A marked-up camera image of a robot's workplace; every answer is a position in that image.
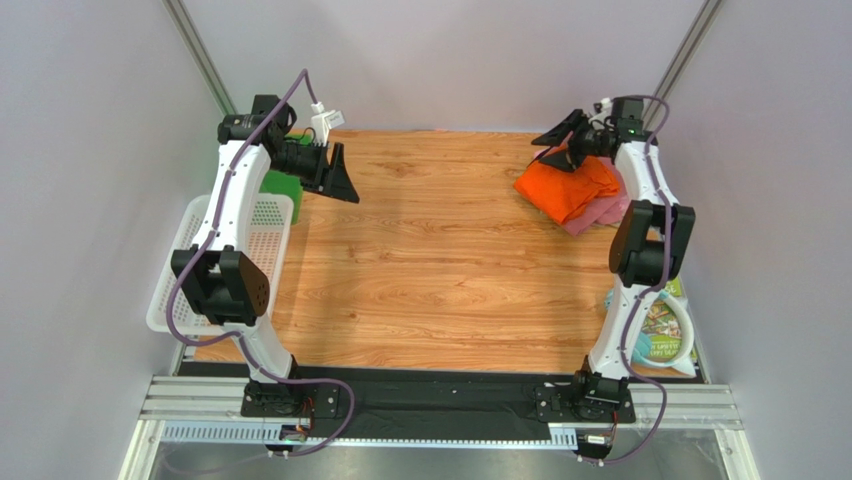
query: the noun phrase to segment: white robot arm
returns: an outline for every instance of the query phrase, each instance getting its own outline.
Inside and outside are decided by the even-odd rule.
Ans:
[[[571,386],[559,393],[561,400],[548,403],[581,421],[606,422],[613,414],[622,417],[619,410],[630,401],[631,354],[658,291],[680,270],[695,212],[679,205],[666,184],[655,132],[643,128],[643,97],[604,99],[595,110],[591,117],[574,110],[533,144],[551,147],[540,162],[567,172],[588,155],[612,158],[631,200],[610,249],[615,288],[603,330]],[[652,228],[660,240],[648,239]]]
[[[343,119],[338,111],[317,113],[314,120],[318,122],[313,123],[322,124],[321,133],[317,132],[310,145],[302,145],[287,138],[295,112],[285,106],[246,145],[278,103],[276,96],[258,95],[251,114],[228,115],[219,125],[219,170],[210,204],[193,247],[172,254],[172,270],[181,275],[208,242],[218,219],[214,238],[202,248],[202,257],[191,267],[181,288],[195,313],[232,333],[230,337],[246,358],[252,380],[261,383],[275,382],[261,368],[276,377],[291,378],[295,366],[292,355],[279,342],[269,318],[271,312],[267,311],[269,296],[275,292],[269,291],[269,279],[247,255],[249,224],[264,176],[270,169],[281,171],[299,177],[309,192],[360,201],[346,172],[343,145],[335,144],[331,163],[326,160],[328,131]],[[241,149],[244,152],[234,164]]]

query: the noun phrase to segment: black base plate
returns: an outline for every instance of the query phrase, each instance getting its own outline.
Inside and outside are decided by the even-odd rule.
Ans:
[[[246,385],[240,414],[244,417],[307,417],[308,398],[313,402],[314,418],[335,418],[340,388],[337,385],[288,387],[274,383],[250,382]]]
[[[341,437],[370,439],[546,441],[550,430],[547,423],[539,421],[536,405],[541,402],[536,403],[535,389],[545,384],[568,384],[573,379],[568,374],[305,365],[299,365],[299,372],[303,379],[337,378],[349,383],[357,399],[356,413]],[[698,373],[697,378],[662,381],[703,384],[700,370]],[[247,379],[249,369],[244,363],[183,362],[178,376]],[[335,413],[340,416],[317,419],[313,435],[326,436],[340,426],[349,409],[346,392],[338,406]],[[560,422],[571,421],[571,417],[558,418]],[[630,414],[623,421],[635,422]]]
[[[567,399],[559,393],[559,387],[538,387],[535,389],[535,411],[540,422],[560,423],[612,423],[610,415],[603,415],[600,420],[589,420],[579,417],[571,411]],[[633,398],[630,397],[618,411],[618,423],[636,423],[636,412],[633,410]]]

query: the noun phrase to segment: white plastic basket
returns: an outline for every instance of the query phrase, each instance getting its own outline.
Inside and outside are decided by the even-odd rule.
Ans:
[[[190,242],[198,232],[210,195],[202,195],[186,208],[183,220],[180,222],[172,250],[187,249]],[[255,265],[269,278],[270,298],[267,312],[272,316],[275,308],[275,298],[278,296],[278,280],[281,278],[281,269],[284,266],[284,254],[287,251],[287,241],[290,239],[290,222],[293,217],[293,200],[285,195],[272,195],[261,193],[257,197],[254,207],[251,225],[249,226],[249,251],[248,256]],[[168,332],[166,325],[166,303],[169,292],[175,284],[175,275],[170,266],[171,253],[166,257],[163,270],[160,273],[160,281],[154,290],[154,298],[148,306],[146,317],[148,327],[157,332]],[[201,315],[196,315],[189,308],[183,292],[178,293],[174,310],[175,325],[184,335],[220,335],[224,333],[222,327],[211,325]]]

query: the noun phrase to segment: gray wall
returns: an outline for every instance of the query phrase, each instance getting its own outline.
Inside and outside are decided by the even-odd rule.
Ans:
[[[145,325],[220,115],[158,1],[0,7],[5,478],[118,475],[176,342]]]
[[[186,1],[241,111],[308,67],[348,128],[515,131],[653,92],[701,3]],[[297,111],[310,112],[307,98]]]
[[[763,478],[849,478],[852,4],[726,2],[671,98],[684,276]]]

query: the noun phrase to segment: wood grain surface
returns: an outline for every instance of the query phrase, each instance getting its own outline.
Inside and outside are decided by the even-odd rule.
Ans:
[[[534,137],[335,131],[361,203],[304,197],[272,318],[297,361],[579,368],[606,315],[615,229],[574,238],[512,188]],[[196,358],[242,361],[230,342]]]

